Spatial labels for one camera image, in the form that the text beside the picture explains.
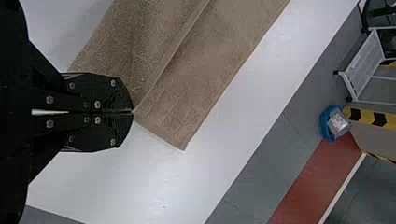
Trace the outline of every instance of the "red floor stripe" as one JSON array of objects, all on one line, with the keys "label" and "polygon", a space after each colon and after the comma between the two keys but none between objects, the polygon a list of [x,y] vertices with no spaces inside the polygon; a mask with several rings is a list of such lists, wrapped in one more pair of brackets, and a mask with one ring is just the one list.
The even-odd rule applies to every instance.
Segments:
[{"label": "red floor stripe", "polygon": [[321,141],[268,224],[317,224],[361,152],[352,135]]}]

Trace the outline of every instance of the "beige towel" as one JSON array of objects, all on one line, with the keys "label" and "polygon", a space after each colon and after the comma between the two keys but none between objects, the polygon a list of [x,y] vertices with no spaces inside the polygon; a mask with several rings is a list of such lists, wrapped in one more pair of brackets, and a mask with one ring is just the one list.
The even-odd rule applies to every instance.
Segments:
[{"label": "beige towel", "polygon": [[70,71],[121,77],[135,120],[185,149],[289,0],[115,0]]}]

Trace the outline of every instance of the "hazard stripe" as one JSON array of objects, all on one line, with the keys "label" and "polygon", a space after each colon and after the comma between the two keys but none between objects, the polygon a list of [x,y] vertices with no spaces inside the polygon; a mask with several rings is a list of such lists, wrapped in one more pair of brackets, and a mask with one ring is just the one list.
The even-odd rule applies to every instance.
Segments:
[{"label": "hazard stripe", "polygon": [[344,107],[344,115],[349,120],[354,120],[359,123],[365,123],[380,128],[396,130],[396,115],[389,113],[382,113],[369,109],[360,109],[357,107]]}]

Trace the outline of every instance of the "blue object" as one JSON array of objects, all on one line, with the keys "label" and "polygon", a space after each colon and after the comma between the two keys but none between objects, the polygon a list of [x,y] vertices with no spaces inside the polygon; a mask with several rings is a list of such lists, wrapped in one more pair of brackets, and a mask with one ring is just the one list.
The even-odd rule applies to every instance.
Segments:
[{"label": "blue object", "polygon": [[330,132],[327,122],[330,119],[330,114],[336,109],[340,109],[342,111],[343,107],[341,107],[340,105],[332,105],[320,114],[321,133],[323,138],[325,138],[329,142],[335,142],[335,136]]}]

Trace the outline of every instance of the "yellow and black striped barrier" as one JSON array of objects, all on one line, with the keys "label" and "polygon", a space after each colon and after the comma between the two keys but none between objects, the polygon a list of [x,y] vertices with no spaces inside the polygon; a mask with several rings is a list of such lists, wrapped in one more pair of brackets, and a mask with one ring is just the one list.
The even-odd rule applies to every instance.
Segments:
[{"label": "yellow and black striped barrier", "polygon": [[391,159],[389,159],[389,158],[387,158],[387,157],[375,155],[374,153],[368,152],[368,151],[363,150],[363,149],[361,149],[361,152],[362,152],[362,153],[365,153],[365,154],[367,154],[367,155],[369,155],[369,156],[372,156],[372,157],[374,157],[374,158],[377,158],[377,159],[379,159],[379,160],[381,160],[381,161],[387,161],[387,162],[389,162],[389,163],[396,164],[396,161],[393,161],[393,160],[391,160]]},{"label": "yellow and black striped barrier", "polygon": [[396,115],[376,112],[369,109],[346,106],[343,110],[344,115],[349,120],[365,123],[380,128],[396,130]]}]

